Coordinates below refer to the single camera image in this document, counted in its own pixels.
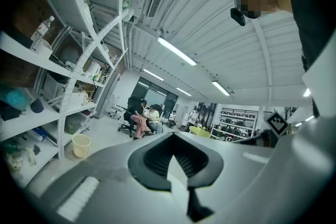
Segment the ceiling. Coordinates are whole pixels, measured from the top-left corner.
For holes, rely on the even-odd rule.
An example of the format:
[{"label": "ceiling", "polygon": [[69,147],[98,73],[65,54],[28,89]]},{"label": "ceiling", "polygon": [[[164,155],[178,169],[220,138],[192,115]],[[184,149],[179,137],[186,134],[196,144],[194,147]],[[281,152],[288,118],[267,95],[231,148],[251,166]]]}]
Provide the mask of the ceiling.
[{"label": "ceiling", "polygon": [[[101,7],[115,9],[116,0],[91,0]],[[136,19],[124,23],[127,62],[132,70],[157,85],[195,101],[276,106],[302,106],[301,42],[292,14],[277,12],[259,19],[246,18],[239,26],[230,17],[233,0],[161,0],[154,17],[147,17],[152,0],[125,0]],[[101,29],[108,17],[92,13]],[[197,62],[190,66],[156,42],[161,34]],[[115,29],[104,41],[121,48]],[[164,79],[142,72],[143,68]],[[224,96],[211,81],[226,90]]]}]

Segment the pink pants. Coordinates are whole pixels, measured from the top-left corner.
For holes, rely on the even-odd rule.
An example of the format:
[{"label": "pink pants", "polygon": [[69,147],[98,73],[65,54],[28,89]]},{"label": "pink pants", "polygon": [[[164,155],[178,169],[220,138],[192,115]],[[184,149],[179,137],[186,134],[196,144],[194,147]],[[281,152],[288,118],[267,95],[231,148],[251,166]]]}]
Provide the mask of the pink pants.
[{"label": "pink pants", "polygon": [[149,130],[149,128],[146,125],[146,118],[143,118],[137,115],[131,115],[130,118],[132,121],[135,121],[137,124],[135,136],[137,138],[141,138],[142,137],[141,133]]}]

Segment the water bottle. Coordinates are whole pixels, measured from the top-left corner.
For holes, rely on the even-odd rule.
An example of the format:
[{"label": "water bottle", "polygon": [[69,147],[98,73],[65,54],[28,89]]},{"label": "water bottle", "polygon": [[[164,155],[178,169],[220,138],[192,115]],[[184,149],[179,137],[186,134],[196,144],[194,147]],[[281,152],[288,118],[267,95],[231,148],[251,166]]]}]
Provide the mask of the water bottle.
[{"label": "water bottle", "polygon": [[43,36],[49,30],[51,22],[54,19],[55,18],[53,16],[50,16],[49,19],[44,20],[36,29],[36,31],[33,33],[33,35],[30,38],[33,41],[33,44],[30,47],[31,50],[36,51],[37,45],[40,43]]}]

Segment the ceiling light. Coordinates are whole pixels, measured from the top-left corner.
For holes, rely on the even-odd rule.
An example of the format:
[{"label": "ceiling light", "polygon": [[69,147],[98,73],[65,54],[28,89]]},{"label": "ceiling light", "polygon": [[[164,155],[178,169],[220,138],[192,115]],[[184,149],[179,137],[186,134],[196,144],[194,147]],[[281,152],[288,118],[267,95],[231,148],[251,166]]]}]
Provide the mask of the ceiling light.
[{"label": "ceiling light", "polygon": [[224,88],[221,85],[219,85],[217,81],[213,81],[212,84],[216,86],[223,94],[225,94],[226,96],[230,96],[230,94],[227,91],[225,91]]},{"label": "ceiling light", "polygon": [[164,96],[167,96],[167,94],[164,94],[164,93],[162,93],[162,92],[159,92],[159,91],[157,91],[159,94],[162,94],[162,95],[164,95]]},{"label": "ceiling light", "polygon": [[160,78],[159,76],[153,74],[152,72],[149,72],[148,70],[144,69],[143,71],[145,71],[146,73],[148,73],[149,75],[152,75],[153,77],[159,79],[159,80],[163,80],[163,78]]},{"label": "ceiling light", "polygon": [[171,50],[173,53],[180,56],[183,60],[185,60],[187,63],[189,63],[192,66],[196,65],[196,62],[193,61],[191,58],[189,58],[187,55],[185,55],[183,52],[181,52],[179,49],[177,49],[175,46],[173,46],[170,42],[163,39],[162,37],[157,38],[158,43],[162,44],[167,49]]},{"label": "ceiling light", "polygon": [[146,84],[143,84],[143,83],[140,82],[140,81],[138,81],[138,83],[141,84],[141,85],[144,85],[144,86],[147,87],[147,88],[149,87],[149,86],[147,86]]},{"label": "ceiling light", "polygon": [[314,119],[314,116],[310,116],[309,118],[305,119],[305,121],[310,121],[311,119]]},{"label": "ceiling light", "polygon": [[176,89],[177,89],[178,91],[180,91],[180,92],[183,92],[183,93],[186,94],[187,96],[191,96],[191,94],[189,94],[189,93],[187,93],[187,92],[181,90],[180,88],[176,88]]},{"label": "ceiling light", "polygon": [[309,95],[310,95],[310,90],[307,88],[303,96],[308,97]]}]

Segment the yellow bucket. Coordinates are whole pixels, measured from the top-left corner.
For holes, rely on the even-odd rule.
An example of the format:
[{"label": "yellow bucket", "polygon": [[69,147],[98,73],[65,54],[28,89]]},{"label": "yellow bucket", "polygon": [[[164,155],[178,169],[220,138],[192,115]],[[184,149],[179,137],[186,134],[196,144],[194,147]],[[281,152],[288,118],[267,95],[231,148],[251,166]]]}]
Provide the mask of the yellow bucket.
[{"label": "yellow bucket", "polygon": [[89,156],[91,139],[88,136],[84,134],[75,134],[71,140],[74,144],[73,152],[77,158],[85,158]]}]

